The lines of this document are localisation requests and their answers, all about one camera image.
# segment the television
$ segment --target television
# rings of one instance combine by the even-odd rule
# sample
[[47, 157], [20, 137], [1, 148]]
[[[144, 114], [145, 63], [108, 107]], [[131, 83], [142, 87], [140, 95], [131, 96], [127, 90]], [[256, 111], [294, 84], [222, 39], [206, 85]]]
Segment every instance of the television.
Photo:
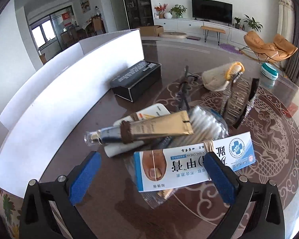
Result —
[[232, 4], [213, 0], [192, 0], [193, 18], [232, 24]]

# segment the silver bolt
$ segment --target silver bolt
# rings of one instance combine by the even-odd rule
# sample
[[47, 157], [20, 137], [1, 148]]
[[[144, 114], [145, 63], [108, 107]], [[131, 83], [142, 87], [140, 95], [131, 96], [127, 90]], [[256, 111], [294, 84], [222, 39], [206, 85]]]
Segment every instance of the silver bolt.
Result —
[[240, 176], [240, 177], [239, 177], [239, 180], [240, 180], [241, 182], [247, 182], [247, 181], [248, 181], [248, 179], [247, 179], [246, 176]]
[[36, 180], [31, 180], [31, 181], [29, 181], [29, 185], [33, 186], [36, 182], [37, 182]]
[[269, 180], [269, 184], [270, 184], [271, 186], [276, 186], [276, 182], [275, 182], [274, 180]]
[[58, 181], [59, 181], [59, 182], [64, 182], [65, 179], [66, 179], [66, 177], [65, 177], [64, 175], [60, 175], [60, 176], [58, 177]]

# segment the black box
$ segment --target black box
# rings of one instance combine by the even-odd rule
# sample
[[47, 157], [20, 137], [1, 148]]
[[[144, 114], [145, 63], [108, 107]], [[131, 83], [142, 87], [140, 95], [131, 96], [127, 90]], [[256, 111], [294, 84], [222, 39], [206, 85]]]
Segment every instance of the black box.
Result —
[[161, 76], [161, 64], [140, 61], [115, 77], [110, 86], [117, 96], [135, 102]]

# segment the round table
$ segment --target round table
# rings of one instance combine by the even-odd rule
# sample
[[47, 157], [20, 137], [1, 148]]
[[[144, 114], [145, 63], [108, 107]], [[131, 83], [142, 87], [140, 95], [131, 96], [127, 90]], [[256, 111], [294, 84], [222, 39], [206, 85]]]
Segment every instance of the round table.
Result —
[[[112, 91], [89, 111], [76, 126], [50, 162], [41, 182], [67, 175], [92, 150], [102, 156], [101, 168], [83, 201], [76, 205], [85, 222], [98, 238], [207, 238], [228, 209], [212, 182], [179, 189], [164, 204], [151, 209], [125, 167], [131, 153], [108, 158], [102, 146], [89, 148], [84, 132], [111, 126], [114, 121], [153, 103], [175, 111], [178, 78], [184, 67], [203, 72], [230, 61], [240, 61], [243, 77], [260, 77], [262, 86], [254, 109], [239, 130], [251, 131], [257, 162], [239, 170], [251, 181], [277, 181], [284, 207], [286, 238], [299, 230], [299, 88], [279, 76], [275, 82], [260, 73], [260, 65], [244, 55], [219, 48], [170, 41], [143, 40], [145, 60], [162, 64], [162, 79], [135, 103], [115, 97]], [[190, 105], [220, 107], [220, 92], [209, 92], [200, 81], [189, 86]], [[250, 215], [248, 211], [237, 229], [241, 235]]]

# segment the brown hair tie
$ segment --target brown hair tie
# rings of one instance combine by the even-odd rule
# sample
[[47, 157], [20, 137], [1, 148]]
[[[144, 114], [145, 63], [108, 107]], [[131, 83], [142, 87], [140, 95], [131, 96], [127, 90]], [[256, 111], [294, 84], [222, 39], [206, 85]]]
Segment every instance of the brown hair tie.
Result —
[[213, 140], [206, 140], [203, 143], [204, 143], [206, 152], [214, 152], [215, 151], [214, 141]]
[[138, 118], [138, 115], [136, 112], [130, 114], [131, 118], [134, 120], [134, 121], [139, 121], [139, 118]]
[[124, 144], [129, 144], [133, 142], [131, 133], [131, 123], [129, 121], [123, 120], [120, 125], [121, 138]]

